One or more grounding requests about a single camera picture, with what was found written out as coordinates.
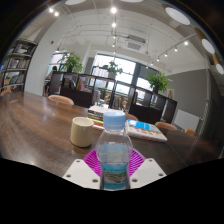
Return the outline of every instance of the mug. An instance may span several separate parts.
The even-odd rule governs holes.
[[[72,119],[70,140],[78,147],[87,147],[92,143],[93,121],[86,117]]]

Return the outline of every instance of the bookshelf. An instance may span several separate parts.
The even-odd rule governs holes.
[[[0,92],[6,89],[23,91],[30,61],[37,43],[17,39],[5,56],[0,70]]]

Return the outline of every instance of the shelf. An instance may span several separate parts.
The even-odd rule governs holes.
[[[18,56],[18,57],[20,57],[20,58],[24,58],[24,57],[29,57],[29,58],[31,58],[32,56],[31,55],[29,55],[29,54],[23,54],[23,53],[9,53],[9,54],[7,54],[6,55],[6,58],[7,57],[16,57],[16,56]]]
[[[23,43],[23,44],[26,44],[26,43],[30,43],[30,44],[33,44],[33,45],[37,45],[37,43],[33,42],[33,41],[30,41],[30,40],[25,40],[25,39],[16,39],[16,41],[19,41],[20,43]]]
[[[24,85],[24,83],[18,83],[18,84],[11,84],[11,85],[5,85],[5,86],[3,86],[3,87],[1,87],[1,88],[6,88],[6,87],[8,87],[8,86],[23,86]]]
[[[19,72],[19,71],[26,71],[27,68],[8,68],[1,70],[1,72]]]

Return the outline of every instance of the plastic bottle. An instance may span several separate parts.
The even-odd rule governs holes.
[[[105,130],[96,144],[97,158],[102,167],[104,190],[124,190],[127,185],[127,167],[133,146],[126,134],[126,116],[122,111],[105,112]]]

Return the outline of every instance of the white wall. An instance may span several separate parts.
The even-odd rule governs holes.
[[[70,20],[67,16],[60,16],[40,40],[29,66],[25,83],[26,92],[40,96],[43,94],[44,80],[51,56],[69,24]]]

